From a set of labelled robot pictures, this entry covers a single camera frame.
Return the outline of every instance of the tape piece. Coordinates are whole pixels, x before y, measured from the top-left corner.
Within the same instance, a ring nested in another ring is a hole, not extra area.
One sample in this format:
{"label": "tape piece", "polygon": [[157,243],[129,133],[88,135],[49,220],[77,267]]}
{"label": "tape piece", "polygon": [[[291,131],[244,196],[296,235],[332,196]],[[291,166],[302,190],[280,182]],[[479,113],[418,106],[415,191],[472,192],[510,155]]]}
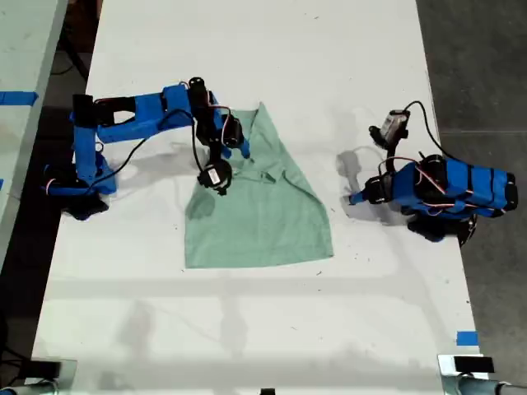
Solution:
{"label": "tape piece", "polygon": [[475,331],[458,332],[456,344],[458,346],[478,346],[479,345],[478,333]]}
{"label": "tape piece", "polygon": [[0,91],[0,105],[33,105],[38,98],[36,92]]}

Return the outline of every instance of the fabric fold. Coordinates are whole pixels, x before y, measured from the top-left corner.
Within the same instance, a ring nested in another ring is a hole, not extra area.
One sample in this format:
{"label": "fabric fold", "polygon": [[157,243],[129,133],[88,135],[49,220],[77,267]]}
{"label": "fabric fold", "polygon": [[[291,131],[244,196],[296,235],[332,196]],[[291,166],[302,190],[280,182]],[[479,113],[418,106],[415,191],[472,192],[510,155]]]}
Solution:
{"label": "fabric fold", "polygon": [[233,152],[227,196],[196,186],[186,210],[187,267],[266,267],[333,256],[324,206],[280,141],[263,104],[233,111],[251,157]]}

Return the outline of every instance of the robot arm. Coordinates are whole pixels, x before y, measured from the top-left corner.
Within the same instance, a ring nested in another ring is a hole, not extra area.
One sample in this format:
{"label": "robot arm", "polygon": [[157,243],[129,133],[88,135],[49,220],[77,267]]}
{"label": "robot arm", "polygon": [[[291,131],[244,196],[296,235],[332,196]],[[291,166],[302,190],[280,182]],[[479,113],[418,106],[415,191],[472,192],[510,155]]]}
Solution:
{"label": "robot arm", "polygon": [[[198,181],[205,188],[213,188],[225,195],[231,184],[232,171],[222,156],[229,158],[231,149],[238,148],[244,158],[249,158],[250,148],[240,121],[232,116],[229,109],[229,113],[223,115],[220,109],[228,108],[217,104],[214,94],[207,90],[203,79],[199,77],[192,78],[189,84],[168,86],[161,93],[134,97],[94,101],[89,95],[75,95],[71,117],[74,124],[75,164],[66,169],[46,166],[43,188],[48,195],[67,200],[66,211],[71,212],[68,208],[75,203],[83,211],[75,217],[86,219],[93,210],[83,210],[82,206],[93,206],[93,202],[99,201],[98,193],[115,193],[115,175],[148,138],[173,128],[191,126],[193,145],[197,137],[204,146],[210,148],[210,158],[205,166],[194,155],[200,170]],[[119,111],[131,112],[133,117],[116,123],[114,115]],[[142,140],[124,164],[112,170],[102,156],[102,151],[96,150],[96,137],[103,143]],[[95,212],[108,208],[100,204],[97,206]]]}
{"label": "robot arm", "polygon": [[[420,104],[427,132],[445,154],[422,156],[420,161],[395,156],[400,140],[408,137],[408,108]],[[376,145],[387,150],[387,171],[366,181],[365,188],[349,197],[350,204],[396,202],[405,215],[413,215],[408,228],[431,241],[445,235],[457,235],[463,244],[475,229],[477,216],[496,217],[513,211],[518,205],[515,177],[503,170],[473,166],[455,159],[434,139],[420,101],[404,110],[389,113],[381,128],[370,127]],[[407,160],[396,171],[394,160]]]}

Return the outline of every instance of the dark floor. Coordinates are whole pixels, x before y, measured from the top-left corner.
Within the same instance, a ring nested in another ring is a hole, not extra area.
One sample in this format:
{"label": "dark floor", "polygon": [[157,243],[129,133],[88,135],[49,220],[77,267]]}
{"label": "dark floor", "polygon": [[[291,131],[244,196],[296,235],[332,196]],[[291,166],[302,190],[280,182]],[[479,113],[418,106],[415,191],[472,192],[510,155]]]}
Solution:
{"label": "dark floor", "polygon": [[[520,193],[525,191],[527,1],[417,0],[417,4],[445,148],[472,164],[515,173]],[[56,63],[56,70],[68,65],[63,54]],[[39,177],[44,152],[46,157],[53,151],[56,160],[69,160],[71,126],[64,122],[65,114],[71,108],[71,94],[84,89],[74,70],[51,78],[28,180]],[[0,307],[10,326],[9,345],[29,355],[58,213],[46,208],[41,195],[26,189],[0,276]],[[497,377],[514,383],[527,383],[524,211],[527,208],[520,204],[502,218],[482,219],[462,250],[482,351],[494,357]]]}
{"label": "dark floor", "polygon": [[417,0],[444,147],[515,174],[517,211],[482,219],[462,248],[482,352],[527,383],[527,1]]}

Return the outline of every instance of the gray floor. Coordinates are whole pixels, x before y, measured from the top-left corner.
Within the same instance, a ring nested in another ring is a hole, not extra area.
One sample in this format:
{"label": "gray floor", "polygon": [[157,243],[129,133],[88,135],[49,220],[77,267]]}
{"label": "gray floor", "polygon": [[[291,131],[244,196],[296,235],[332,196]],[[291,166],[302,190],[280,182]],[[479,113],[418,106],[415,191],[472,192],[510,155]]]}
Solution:
{"label": "gray floor", "polygon": [[462,249],[481,348],[527,383],[527,1],[417,0],[444,147],[515,174],[517,211],[481,220]]}

